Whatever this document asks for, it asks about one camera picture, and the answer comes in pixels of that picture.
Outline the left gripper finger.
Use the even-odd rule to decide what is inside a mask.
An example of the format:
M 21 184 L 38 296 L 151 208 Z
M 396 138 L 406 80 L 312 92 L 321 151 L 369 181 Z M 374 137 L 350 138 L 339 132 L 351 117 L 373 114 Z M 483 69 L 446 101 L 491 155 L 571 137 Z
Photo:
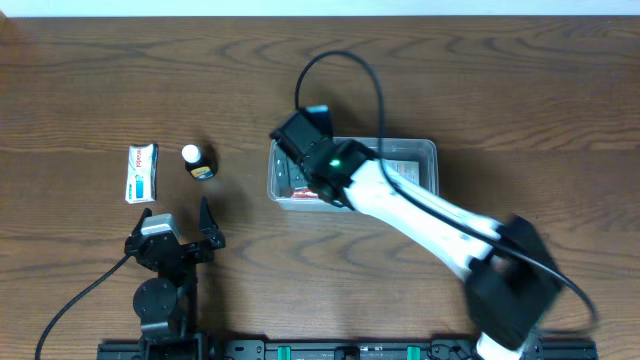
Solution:
M 152 215 L 152 210 L 150 208 L 145 208 L 143 210 L 143 212 L 142 212 L 137 224 L 133 228 L 131 234 L 132 235 L 140 235 L 141 234 L 141 229 L 143 227 L 145 219 L 150 217 L 151 215 Z
M 217 238 L 219 227 L 215 222 L 206 196 L 202 196 L 199 209 L 199 231 L 205 238 Z

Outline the red medicine sachet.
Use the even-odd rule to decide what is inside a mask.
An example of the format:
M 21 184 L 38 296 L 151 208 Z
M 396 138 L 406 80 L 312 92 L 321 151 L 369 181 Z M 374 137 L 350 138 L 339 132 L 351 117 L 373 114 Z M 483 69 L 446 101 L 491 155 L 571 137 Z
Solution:
M 291 195 L 293 199 L 318 199 L 319 196 L 309 188 L 295 189 Z

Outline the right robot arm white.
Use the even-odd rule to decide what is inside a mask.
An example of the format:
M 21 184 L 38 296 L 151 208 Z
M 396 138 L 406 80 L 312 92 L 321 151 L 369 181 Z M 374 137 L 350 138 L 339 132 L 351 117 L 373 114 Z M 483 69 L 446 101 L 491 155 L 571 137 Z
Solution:
M 518 359 L 565 279 L 535 228 L 461 209 L 387 166 L 370 138 L 272 142 L 273 162 L 296 168 L 318 198 L 376 218 L 440 259 L 463 281 L 481 331 L 482 359 Z

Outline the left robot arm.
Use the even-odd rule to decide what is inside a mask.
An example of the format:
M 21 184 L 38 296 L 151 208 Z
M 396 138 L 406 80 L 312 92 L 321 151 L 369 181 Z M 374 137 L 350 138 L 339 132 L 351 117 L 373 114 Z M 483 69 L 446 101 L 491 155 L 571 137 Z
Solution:
M 216 345 L 197 325 L 197 266 L 214 260 L 225 237 L 203 197 L 199 209 L 203 239 L 182 244 L 170 214 L 145 209 L 125 242 L 124 251 L 156 274 L 143 282 L 133 297 L 140 319 L 143 359 L 212 359 Z

